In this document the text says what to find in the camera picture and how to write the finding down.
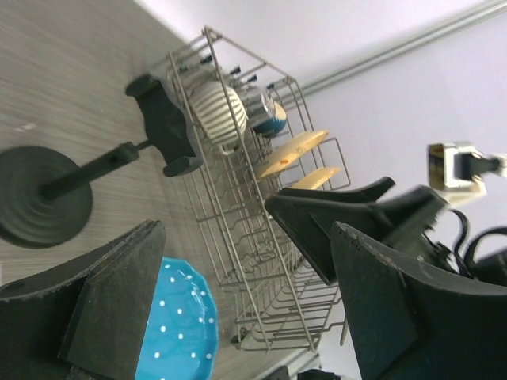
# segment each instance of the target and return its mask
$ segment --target blue polka dot bowl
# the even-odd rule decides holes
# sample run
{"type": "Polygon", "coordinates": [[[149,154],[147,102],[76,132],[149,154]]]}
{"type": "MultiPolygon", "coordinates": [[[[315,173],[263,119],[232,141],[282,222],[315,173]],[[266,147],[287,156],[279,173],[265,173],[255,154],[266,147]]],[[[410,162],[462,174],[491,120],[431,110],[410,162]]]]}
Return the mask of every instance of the blue polka dot bowl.
{"type": "Polygon", "coordinates": [[[219,347],[208,283],[188,262],[164,257],[135,380],[208,380],[219,347]]]}

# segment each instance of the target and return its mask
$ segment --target black cable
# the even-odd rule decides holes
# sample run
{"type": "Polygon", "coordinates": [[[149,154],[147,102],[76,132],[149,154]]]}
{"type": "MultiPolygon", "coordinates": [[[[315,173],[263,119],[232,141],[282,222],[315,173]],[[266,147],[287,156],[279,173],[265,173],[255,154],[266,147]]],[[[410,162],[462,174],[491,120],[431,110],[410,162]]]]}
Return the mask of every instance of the black cable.
{"type": "Polygon", "coordinates": [[[450,210],[450,212],[452,212],[459,218],[461,225],[461,233],[454,242],[454,245],[452,247],[452,254],[454,256],[454,259],[456,260],[456,265],[458,266],[459,274],[471,279],[473,278],[473,276],[470,270],[468,269],[467,265],[465,264],[465,260],[459,254],[459,251],[461,250],[463,243],[465,242],[465,240],[467,240],[468,232],[470,230],[470,223],[468,222],[467,216],[463,212],[459,210],[450,210]]]}
{"type": "Polygon", "coordinates": [[[483,238],[488,235],[504,235],[507,236],[507,227],[495,227],[490,230],[484,231],[482,234],[477,236],[469,245],[465,254],[463,256],[463,262],[467,268],[473,268],[474,266],[474,256],[475,250],[478,248],[478,244],[481,242],[483,238]]]}

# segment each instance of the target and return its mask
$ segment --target dish rack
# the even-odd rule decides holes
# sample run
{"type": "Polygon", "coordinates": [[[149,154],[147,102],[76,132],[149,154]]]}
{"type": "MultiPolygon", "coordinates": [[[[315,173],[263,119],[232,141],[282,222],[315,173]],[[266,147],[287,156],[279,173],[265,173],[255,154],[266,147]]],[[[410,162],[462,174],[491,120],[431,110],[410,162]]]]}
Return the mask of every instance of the dish rack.
{"type": "Polygon", "coordinates": [[[314,131],[297,81],[209,27],[187,46],[170,52],[155,67],[163,67],[168,83],[189,110],[194,123],[196,118],[192,116],[189,97],[195,88],[208,81],[220,81],[224,86],[241,89],[259,82],[268,70],[264,78],[269,83],[263,86],[283,107],[291,103],[286,131],[266,139],[247,128],[240,139],[240,149],[226,157],[216,154],[197,125],[196,135],[204,164],[198,171],[183,177],[216,274],[215,280],[234,299],[231,343],[247,351],[294,348],[315,351],[323,332],[341,325],[345,333],[345,320],[329,321],[331,308],[341,301],[338,287],[328,287],[320,280],[264,207],[265,199],[312,169],[326,165],[329,156],[333,158],[333,165],[340,160],[341,183],[335,185],[328,180],[323,188],[338,190],[349,186],[349,174],[338,140],[325,140],[282,173],[256,180],[254,172],[255,166],[272,153],[276,145],[300,132],[314,131]],[[229,49],[222,55],[220,44],[229,49]],[[226,70],[220,66],[219,55],[229,58],[242,55],[241,66],[226,70]],[[326,146],[328,152],[331,148],[331,154],[324,154],[326,146]]]}

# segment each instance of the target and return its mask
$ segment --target black wire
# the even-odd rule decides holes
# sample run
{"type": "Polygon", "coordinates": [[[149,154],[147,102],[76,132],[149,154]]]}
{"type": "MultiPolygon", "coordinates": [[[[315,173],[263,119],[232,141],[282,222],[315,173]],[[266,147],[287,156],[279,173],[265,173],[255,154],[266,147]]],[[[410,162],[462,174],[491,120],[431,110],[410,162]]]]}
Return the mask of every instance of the black wire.
{"type": "Polygon", "coordinates": [[[465,240],[467,240],[468,232],[470,231],[470,223],[468,222],[467,216],[463,212],[459,210],[450,210],[450,212],[452,212],[459,218],[461,225],[461,233],[454,242],[454,245],[452,247],[452,254],[454,256],[454,259],[456,260],[456,265],[458,266],[459,274],[468,278],[473,278],[472,274],[470,273],[470,270],[465,264],[464,259],[459,254],[459,251],[461,250],[463,243],[465,242],[465,240]]]}

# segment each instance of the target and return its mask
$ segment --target mug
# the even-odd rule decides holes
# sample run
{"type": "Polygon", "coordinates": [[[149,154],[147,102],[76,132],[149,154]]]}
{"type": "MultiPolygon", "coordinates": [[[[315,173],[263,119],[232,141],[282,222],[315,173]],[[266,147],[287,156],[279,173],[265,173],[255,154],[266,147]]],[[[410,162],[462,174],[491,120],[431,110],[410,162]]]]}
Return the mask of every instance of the mug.
{"type": "Polygon", "coordinates": [[[190,104],[196,120],[213,145],[227,156],[239,147],[238,140],[243,136],[248,121],[245,106],[238,94],[226,85],[231,101],[232,112],[227,103],[222,83],[208,82],[197,88],[190,98],[190,104]],[[239,127],[239,134],[234,125],[234,118],[239,127]]]}

